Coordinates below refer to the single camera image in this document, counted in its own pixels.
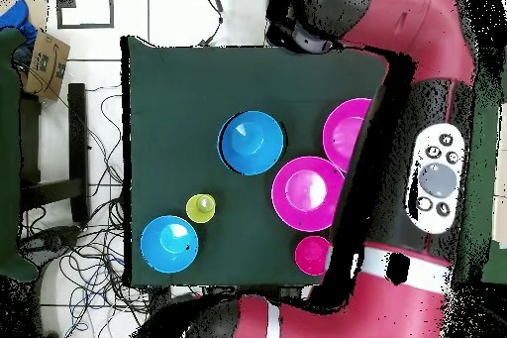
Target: button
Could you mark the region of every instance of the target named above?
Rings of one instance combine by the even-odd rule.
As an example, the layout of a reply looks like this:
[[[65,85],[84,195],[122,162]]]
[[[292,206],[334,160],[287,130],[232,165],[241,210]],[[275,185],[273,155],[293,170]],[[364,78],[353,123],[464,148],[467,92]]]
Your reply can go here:
[[[430,211],[433,207],[433,202],[426,196],[420,196],[417,198],[417,208],[422,211]]]
[[[454,165],[459,160],[459,156],[455,152],[448,152],[446,159],[451,165]]]
[[[437,198],[446,198],[457,187],[455,171],[443,164],[429,164],[423,167],[419,183],[426,192]]]
[[[437,213],[439,213],[442,217],[447,217],[451,213],[451,209],[444,202],[439,202],[437,204]]]
[[[453,136],[450,134],[443,134],[440,136],[439,141],[442,146],[448,147],[453,143]]]
[[[428,149],[426,149],[426,156],[428,156],[431,159],[438,159],[442,152],[438,147],[430,146]]]

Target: dark green tabletop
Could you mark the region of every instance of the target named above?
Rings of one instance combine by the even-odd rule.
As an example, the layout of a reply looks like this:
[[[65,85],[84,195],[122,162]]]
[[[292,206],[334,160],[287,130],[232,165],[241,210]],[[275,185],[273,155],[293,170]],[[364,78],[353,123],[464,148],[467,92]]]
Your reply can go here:
[[[152,48],[129,38],[132,149],[132,285],[315,283],[293,254],[307,233],[272,208],[274,176],[300,156],[324,157],[322,128],[341,102],[372,96],[385,66],[356,52],[291,56],[264,48]],[[241,176],[217,153],[220,128],[234,114],[264,111],[286,129],[285,154],[268,172]],[[213,219],[195,227],[199,252],[183,272],[166,275],[143,259],[146,225],[185,216],[196,193],[217,201]]]

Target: small yellow cup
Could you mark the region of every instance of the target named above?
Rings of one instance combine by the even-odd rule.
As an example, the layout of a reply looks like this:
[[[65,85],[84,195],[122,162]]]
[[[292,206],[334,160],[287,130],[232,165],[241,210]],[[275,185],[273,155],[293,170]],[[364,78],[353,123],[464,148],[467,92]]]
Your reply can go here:
[[[186,215],[195,223],[206,223],[215,215],[216,202],[209,194],[196,194],[186,203]]]

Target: small pink bowl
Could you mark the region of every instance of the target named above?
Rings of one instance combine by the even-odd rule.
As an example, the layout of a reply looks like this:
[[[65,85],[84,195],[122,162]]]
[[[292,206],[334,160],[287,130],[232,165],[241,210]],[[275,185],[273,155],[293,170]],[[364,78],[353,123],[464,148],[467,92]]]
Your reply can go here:
[[[317,232],[333,223],[344,175],[326,159],[307,156],[287,163],[271,189],[274,211],[290,227]]]
[[[331,244],[321,236],[307,236],[296,247],[296,265],[308,276],[320,276],[326,270],[326,258]]]
[[[347,171],[355,141],[362,127],[371,99],[358,98],[342,103],[324,124],[322,140],[328,159],[340,170]]]

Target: cardboard box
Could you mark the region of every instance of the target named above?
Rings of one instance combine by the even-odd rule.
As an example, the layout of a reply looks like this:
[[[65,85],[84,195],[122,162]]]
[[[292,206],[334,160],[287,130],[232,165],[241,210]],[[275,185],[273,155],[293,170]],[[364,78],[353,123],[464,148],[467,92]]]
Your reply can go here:
[[[0,0],[0,14],[18,0]],[[23,89],[45,99],[58,100],[70,46],[44,32],[48,19],[48,0],[25,0],[28,20],[38,30],[28,74],[20,72]]]

